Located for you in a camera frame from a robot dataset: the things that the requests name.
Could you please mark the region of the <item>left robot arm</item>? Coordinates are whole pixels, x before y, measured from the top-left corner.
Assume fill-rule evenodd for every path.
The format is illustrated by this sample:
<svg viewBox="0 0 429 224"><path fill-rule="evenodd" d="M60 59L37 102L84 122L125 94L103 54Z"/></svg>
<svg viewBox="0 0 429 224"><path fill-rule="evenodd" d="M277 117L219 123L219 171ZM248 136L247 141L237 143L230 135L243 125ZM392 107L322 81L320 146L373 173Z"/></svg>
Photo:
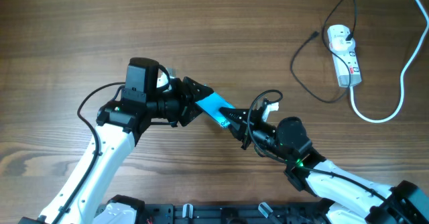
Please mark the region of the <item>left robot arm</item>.
<svg viewBox="0 0 429 224"><path fill-rule="evenodd" d="M201 114L196 106L214 91L191 78L168 78L158 86L158 72L166 69L156 60L131 58L125 82L97 113L88 148L66 184L37 219L20 223L150 223L145 203L121 195L103 212L101 201L123 161L152 125L188 125Z"/></svg>

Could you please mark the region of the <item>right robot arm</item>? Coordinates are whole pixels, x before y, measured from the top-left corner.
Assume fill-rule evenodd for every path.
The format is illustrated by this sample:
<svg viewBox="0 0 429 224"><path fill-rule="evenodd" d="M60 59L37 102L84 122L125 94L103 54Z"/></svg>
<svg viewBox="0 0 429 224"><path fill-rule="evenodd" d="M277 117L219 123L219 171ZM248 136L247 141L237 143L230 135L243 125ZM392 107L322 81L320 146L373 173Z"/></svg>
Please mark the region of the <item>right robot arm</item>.
<svg viewBox="0 0 429 224"><path fill-rule="evenodd" d="M428 196L407 180L397 186L379 184L351 174L319 154L297 117L277 126L262 119L263 108L252 112L222 107L235 138L259 155L286 165L284 174L299 191L323 199L316 219L327 223L427 223Z"/></svg>

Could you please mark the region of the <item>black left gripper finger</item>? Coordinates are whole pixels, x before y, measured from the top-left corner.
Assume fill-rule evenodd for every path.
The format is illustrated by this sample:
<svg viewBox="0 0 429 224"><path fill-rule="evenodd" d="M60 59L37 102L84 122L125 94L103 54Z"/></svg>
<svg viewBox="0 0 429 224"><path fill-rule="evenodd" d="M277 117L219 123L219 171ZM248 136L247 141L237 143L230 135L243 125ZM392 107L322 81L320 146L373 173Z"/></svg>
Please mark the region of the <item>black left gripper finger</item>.
<svg viewBox="0 0 429 224"><path fill-rule="evenodd" d="M213 89L185 76L183 83L192 101L201 101L214 93Z"/></svg>
<svg viewBox="0 0 429 224"><path fill-rule="evenodd" d="M181 110L179 115L179 123L182 127L186 127L189 123L191 123L194 119L196 119L202 110L195 103L191 103L189 105L185 105L183 110Z"/></svg>

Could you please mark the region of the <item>blue Galaxy smartphone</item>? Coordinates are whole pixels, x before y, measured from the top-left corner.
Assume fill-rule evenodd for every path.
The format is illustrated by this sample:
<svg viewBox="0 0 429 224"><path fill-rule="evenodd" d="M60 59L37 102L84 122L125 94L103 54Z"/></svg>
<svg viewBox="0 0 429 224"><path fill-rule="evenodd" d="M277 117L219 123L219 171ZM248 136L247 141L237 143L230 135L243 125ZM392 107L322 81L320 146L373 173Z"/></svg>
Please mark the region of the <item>blue Galaxy smartphone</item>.
<svg viewBox="0 0 429 224"><path fill-rule="evenodd" d="M229 120L227 120L227 118L220 112L220 109L222 107L234 109L235 107L224 100L218 93L212 93L208 97L197 101L196 105L221 127L227 128L231 124Z"/></svg>

